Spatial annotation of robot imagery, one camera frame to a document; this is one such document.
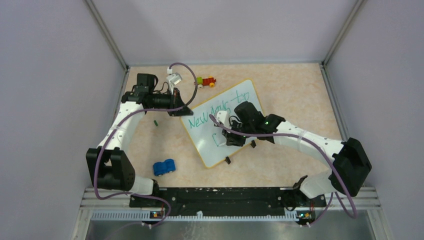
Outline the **yellow-framed whiteboard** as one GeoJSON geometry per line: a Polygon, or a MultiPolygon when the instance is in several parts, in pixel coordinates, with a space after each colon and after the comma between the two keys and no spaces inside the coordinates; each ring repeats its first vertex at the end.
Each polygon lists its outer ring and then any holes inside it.
{"type": "Polygon", "coordinates": [[[226,139],[222,135],[222,129],[215,127],[209,118],[209,115],[215,115],[218,111],[227,111],[230,116],[234,116],[235,107],[245,101],[253,103],[257,110],[262,110],[254,82],[250,79],[210,97],[192,109],[193,115],[180,118],[206,168],[215,167],[225,161],[226,157],[231,157],[255,140],[254,137],[248,138],[242,147],[217,146],[226,143],[226,139]]]}

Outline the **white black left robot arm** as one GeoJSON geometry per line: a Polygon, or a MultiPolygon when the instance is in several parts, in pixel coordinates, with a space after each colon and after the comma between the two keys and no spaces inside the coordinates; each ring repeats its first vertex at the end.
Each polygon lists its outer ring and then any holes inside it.
{"type": "Polygon", "coordinates": [[[162,93],[155,89],[158,83],[156,75],[137,74],[136,84],[121,98],[118,114],[107,135],[97,147],[89,148],[86,152],[93,186],[139,194],[149,207],[160,202],[161,194],[154,189],[154,180],[136,175],[126,152],[139,122],[148,111],[167,112],[171,117],[194,114],[175,87],[181,80],[179,73],[170,73],[166,78],[168,89],[162,93]]]}

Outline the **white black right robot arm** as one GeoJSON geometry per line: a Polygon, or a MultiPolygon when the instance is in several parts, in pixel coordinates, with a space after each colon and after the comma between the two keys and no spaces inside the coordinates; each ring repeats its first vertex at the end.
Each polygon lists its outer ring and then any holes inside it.
{"type": "Polygon", "coordinates": [[[240,103],[234,113],[220,110],[214,115],[214,125],[222,128],[227,146],[242,147],[253,137],[294,148],[328,167],[316,175],[302,177],[293,186],[293,200],[299,206],[307,206],[313,198],[332,192],[355,197],[372,170],[365,149],[355,138],[343,141],[317,135],[281,116],[264,116],[249,101],[240,103]]]}

